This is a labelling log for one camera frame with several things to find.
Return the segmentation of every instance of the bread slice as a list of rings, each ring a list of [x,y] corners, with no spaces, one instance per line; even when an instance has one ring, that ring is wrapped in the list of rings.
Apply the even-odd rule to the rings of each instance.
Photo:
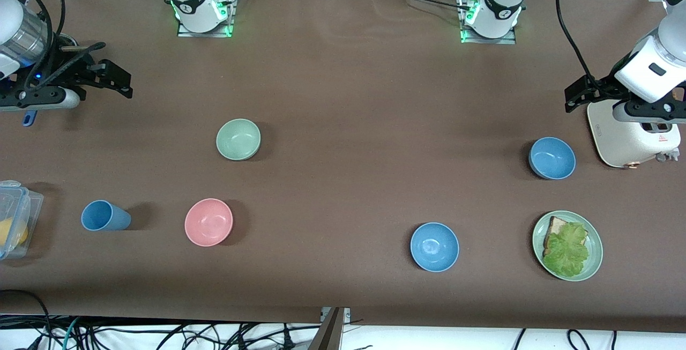
[[[562,230],[562,227],[567,225],[568,222],[562,220],[561,218],[558,218],[557,216],[552,216],[550,218],[550,226],[548,227],[548,232],[546,233],[546,241],[544,242],[544,247],[546,249],[543,251],[543,255],[548,255],[550,253],[550,248],[548,248],[548,237],[550,236],[551,233],[560,233]],[[586,243],[586,238],[581,240],[581,244]]]

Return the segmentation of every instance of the plastic container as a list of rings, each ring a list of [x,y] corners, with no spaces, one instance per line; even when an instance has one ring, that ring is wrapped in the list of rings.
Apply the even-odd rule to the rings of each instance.
[[[42,201],[42,194],[22,187],[20,182],[0,182],[0,260],[26,255]]]

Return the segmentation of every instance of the bowl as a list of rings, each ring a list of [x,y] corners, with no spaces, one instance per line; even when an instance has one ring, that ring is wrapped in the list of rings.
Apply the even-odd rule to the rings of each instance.
[[[543,137],[531,147],[529,165],[543,178],[561,180],[574,172],[576,157],[574,151],[563,140]]]
[[[455,233],[441,223],[420,225],[409,242],[412,259],[430,272],[443,272],[453,267],[460,254],[460,243]]]
[[[247,160],[255,155],[261,141],[257,125],[243,118],[228,121],[217,133],[217,149],[233,161]]]
[[[221,200],[208,198],[198,201],[186,214],[186,236],[200,247],[221,243],[233,228],[231,209]]]
[[[586,237],[586,242],[584,245],[588,249],[588,258],[584,260],[584,268],[581,270],[580,274],[574,275],[573,277],[565,277],[552,272],[543,262],[543,251],[546,249],[546,235],[548,232],[548,227],[550,226],[550,218],[552,216],[557,216],[564,221],[572,223],[581,223],[584,225],[584,229],[588,231],[588,236]],[[534,245],[534,255],[539,260],[539,263],[550,272],[555,277],[563,279],[565,281],[585,281],[586,279],[595,275],[595,273],[600,269],[600,264],[602,264],[602,242],[600,241],[600,235],[598,231],[593,228],[588,220],[583,218],[583,216],[577,215],[570,211],[552,211],[543,215],[543,217],[534,226],[534,233],[532,236],[532,243]]]

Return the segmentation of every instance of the green plate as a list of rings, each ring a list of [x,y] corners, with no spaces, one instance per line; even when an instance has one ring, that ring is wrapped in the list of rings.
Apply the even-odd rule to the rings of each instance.
[[[550,218],[552,216],[557,216],[564,221],[571,223],[581,223],[584,225],[584,229],[588,231],[588,237],[586,238],[586,248],[588,248],[588,259],[584,260],[584,269],[581,270],[581,274],[575,275],[573,277],[564,277],[552,272],[543,263],[543,250],[546,248],[544,242],[546,241],[546,234],[550,226]],[[598,231],[593,228],[591,223],[580,215],[569,211],[552,211],[546,213],[539,222],[534,226],[534,234],[532,236],[532,242],[534,245],[534,254],[539,263],[556,277],[563,279],[565,281],[585,281],[586,279],[595,275],[595,273],[600,268],[602,263],[602,242],[600,241],[600,235]]]

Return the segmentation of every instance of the blue handle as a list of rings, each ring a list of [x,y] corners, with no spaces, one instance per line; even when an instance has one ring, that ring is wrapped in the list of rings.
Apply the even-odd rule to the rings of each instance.
[[[38,111],[36,110],[27,110],[26,113],[24,113],[24,120],[21,121],[21,125],[24,126],[24,128],[27,128],[36,122],[36,116],[38,115]]]

